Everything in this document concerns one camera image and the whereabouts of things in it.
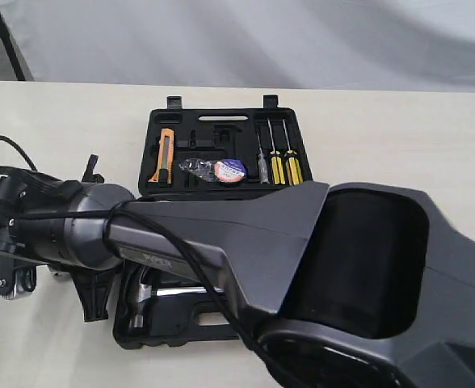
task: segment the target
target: orange utility knife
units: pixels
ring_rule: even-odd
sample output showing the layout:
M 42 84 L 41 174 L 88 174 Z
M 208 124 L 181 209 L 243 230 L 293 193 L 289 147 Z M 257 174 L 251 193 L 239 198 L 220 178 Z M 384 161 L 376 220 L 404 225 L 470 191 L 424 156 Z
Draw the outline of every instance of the orange utility knife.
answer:
M 174 131 L 163 128 L 160 134 L 157 169 L 148 182 L 171 184 L 173 170 Z

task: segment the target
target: gray fabric backdrop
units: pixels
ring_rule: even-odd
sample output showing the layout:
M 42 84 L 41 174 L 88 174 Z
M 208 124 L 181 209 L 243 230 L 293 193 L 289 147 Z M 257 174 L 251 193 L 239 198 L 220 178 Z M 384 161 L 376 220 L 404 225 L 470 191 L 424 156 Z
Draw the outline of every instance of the gray fabric backdrop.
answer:
M 475 91 L 475 0 L 0 0 L 39 81 Z

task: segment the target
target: black power cord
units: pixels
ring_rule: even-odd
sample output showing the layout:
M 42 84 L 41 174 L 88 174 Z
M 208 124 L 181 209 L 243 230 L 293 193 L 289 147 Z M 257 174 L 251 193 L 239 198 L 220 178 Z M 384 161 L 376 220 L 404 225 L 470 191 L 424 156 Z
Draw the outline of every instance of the black power cord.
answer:
M 27 156 L 23 149 L 14 141 L 8 137 L 0 136 L 0 141 L 8 143 L 15 148 L 19 154 L 24 158 L 28 166 L 32 171 L 26 171 L 16 167 L 0 167 L 0 175 L 16 176 L 24 183 L 31 185 L 34 188 L 39 188 L 43 191 L 49 190 L 49 186 L 45 183 L 44 177 L 54 179 L 48 175 L 40 175 L 36 172 L 36 166 L 32 160 Z M 60 212 L 60 213 L 35 213 L 35 214 L 19 214 L 13 213 L 8 206 L 0 202 L 0 213 L 14 218 L 14 219 L 26 219 L 26 220 L 44 220 L 44 219 L 63 219 L 63 218 L 106 218 L 107 223 L 104 230 L 103 240 L 107 241 L 106 237 L 110 232 L 111 223 L 118 217 L 125 217 L 138 225 L 146 228 L 149 231 L 160 234 L 166 238 L 171 245 L 173 245 L 180 253 L 180 255 L 187 261 L 193 272 L 198 276 L 200 283 L 206 289 L 208 295 L 214 301 L 220 312 L 225 319 L 229 322 L 229 325 L 236 331 L 241 337 L 245 345 L 251 349 L 277 376 L 282 376 L 286 382 L 290 383 L 292 388 L 305 388 L 307 384 L 303 383 L 298 377 L 294 376 L 291 372 L 286 370 L 278 361 L 274 360 L 270 354 L 261 346 L 261 344 L 244 328 L 239 322 L 238 318 L 233 314 L 229 307 L 223 302 L 223 299 L 218 292 L 212 286 L 204 270 L 200 266 L 200 262 L 203 256 L 188 242 L 175 235 L 173 232 L 158 224 L 157 222 L 143 217 L 138 213 L 134 213 L 124 209 L 124 205 L 116 206 L 112 210 L 107 211 L 91 211 L 91 212 Z

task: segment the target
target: screwdriver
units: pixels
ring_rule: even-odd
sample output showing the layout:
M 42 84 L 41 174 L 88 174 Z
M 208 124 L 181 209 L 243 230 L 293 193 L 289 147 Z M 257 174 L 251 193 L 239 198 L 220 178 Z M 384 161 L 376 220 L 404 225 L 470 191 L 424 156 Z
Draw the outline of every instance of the screwdriver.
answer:
M 288 143 L 288 151 L 286 152 L 286 170 L 288 171 L 288 182 L 290 186 L 295 186 L 302 182 L 301 164 L 296 156 L 296 152 L 292 150 L 289 144 L 288 128 L 286 120 L 283 119 L 284 135 L 286 135 L 286 143 Z
M 280 152 L 275 149 L 275 143 L 273 141 L 273 130 L 271 129 L 270 119 L 267 118 L 268 129 L 270 129 L 271 138 L 271 176 L 273 177 L 273 184 L 286 184 L 284 179 L 284 169 L 282 159 L 280 158 Z
M 270 183 L 270 179 L 268 178 L 267 160 L 264 158 L 264 152 L 261 146 L 261 137 L 259 136 L 259 132 L 257 130 L 255 131 L 255 133 L 257 134 L 257 141 L 259 143 L 259 154 L 257 155 L 259 179 L 261 183 Z

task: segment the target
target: yellow screwdriver handle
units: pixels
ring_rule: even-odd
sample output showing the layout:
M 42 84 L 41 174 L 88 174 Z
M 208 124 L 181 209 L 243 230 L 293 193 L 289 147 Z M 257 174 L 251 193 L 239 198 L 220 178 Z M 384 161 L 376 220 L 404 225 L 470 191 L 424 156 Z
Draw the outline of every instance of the yellow screwdriver handle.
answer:
M 273 178 L 273 184 L 286 184 L 282 159 L 277 155 L 278 152 L 271 156 L 271 176 Z
M 290 186 L 302 183 L 301 164 L 294 154 L 287 156 L 286 170 L 288 171 L 288 182 Z

